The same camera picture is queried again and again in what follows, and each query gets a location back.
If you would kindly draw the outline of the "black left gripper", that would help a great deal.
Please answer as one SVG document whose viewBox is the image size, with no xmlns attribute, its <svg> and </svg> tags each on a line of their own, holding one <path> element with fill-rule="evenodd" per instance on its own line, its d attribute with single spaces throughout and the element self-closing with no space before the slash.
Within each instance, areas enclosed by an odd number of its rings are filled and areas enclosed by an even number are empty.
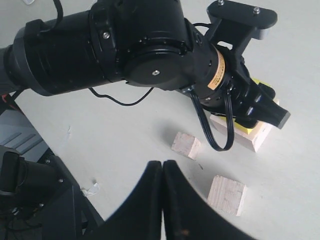
<svg viewBox="0 0 320 240">
<path fill-rule="evenodd" d="M 233 51 L 225 46 L 220 46 L 219 51 L 224 57 L 226 73 L 230 75 L 230 82 L 233 86 L 230 91 L 233 117 L 261 121 L 282 129 L 291 113 L 275 102 L 275 90 L 271 86 L 260 82 L 258 87 L 252 87 L 248 95 L 248 88 L 252 79 L 245 66 L 243 56 L 234 55 Z M 241 108 L 244 106 L 246 96 L 249 100 L 247 116 L 244 116 Z"/>
</svg>

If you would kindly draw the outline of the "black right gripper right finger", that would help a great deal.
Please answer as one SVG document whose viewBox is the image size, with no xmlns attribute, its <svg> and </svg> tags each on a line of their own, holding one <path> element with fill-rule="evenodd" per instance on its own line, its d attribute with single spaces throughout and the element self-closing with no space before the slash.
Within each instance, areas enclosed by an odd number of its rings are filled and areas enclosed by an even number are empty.
<svg viewBox="0 0 320 240">
<path fill-rule="evenodd" d="M 163 163 L 163 215 L 168 240 L 252 240 L 214 211 L 174 160 Z"/>
</svg>

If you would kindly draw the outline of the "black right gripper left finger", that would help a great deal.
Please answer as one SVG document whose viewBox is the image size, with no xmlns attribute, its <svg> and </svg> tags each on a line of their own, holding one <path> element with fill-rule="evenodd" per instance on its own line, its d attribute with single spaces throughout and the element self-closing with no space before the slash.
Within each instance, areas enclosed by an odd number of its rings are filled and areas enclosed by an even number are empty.
<svg viewBox="0 0 320 240">
<path fill-rule="evenodd" d="M 162 164 L 148 162 L 122 205 L 84 240 L 159 240 L 162 228 Z"/>
</svg>

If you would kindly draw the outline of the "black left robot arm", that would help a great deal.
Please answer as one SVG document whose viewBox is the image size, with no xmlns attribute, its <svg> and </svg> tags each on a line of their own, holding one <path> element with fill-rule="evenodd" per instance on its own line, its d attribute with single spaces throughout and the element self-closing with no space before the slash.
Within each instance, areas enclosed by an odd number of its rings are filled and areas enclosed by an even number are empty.
<svg viewBox="0 0 320 240">
<path fill-rule="evenodd" d="M 125 81 L 177 91 L 201 110 L 282 128 L 290 113 L 251 78 L 243 52 L 277 13 L 231 0 L 207 8 L 202 34 L 178 0 L 99 0 L 91 9 L 28 22 L 0 50 L 0 93 L 54 96 Z"/>
</svg>

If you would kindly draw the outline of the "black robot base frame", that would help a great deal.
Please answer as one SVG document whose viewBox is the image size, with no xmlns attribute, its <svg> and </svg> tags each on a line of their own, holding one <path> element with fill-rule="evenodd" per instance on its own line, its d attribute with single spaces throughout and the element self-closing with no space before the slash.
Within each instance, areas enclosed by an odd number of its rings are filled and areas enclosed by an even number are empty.
<svg viewBox="0 0 320 240">
<path fill-rule="evenodd" d="M 41 231 L 43 240 L 79 240 L 100 227 L 104 220 L 83 194 L 62 160 L 47 149 L 36 162 L 24 154 L 42 142 L 33 142 L 23 151 L 0 144 L 0 238 L 16 240 L 29 231 Z"/>
</svg>

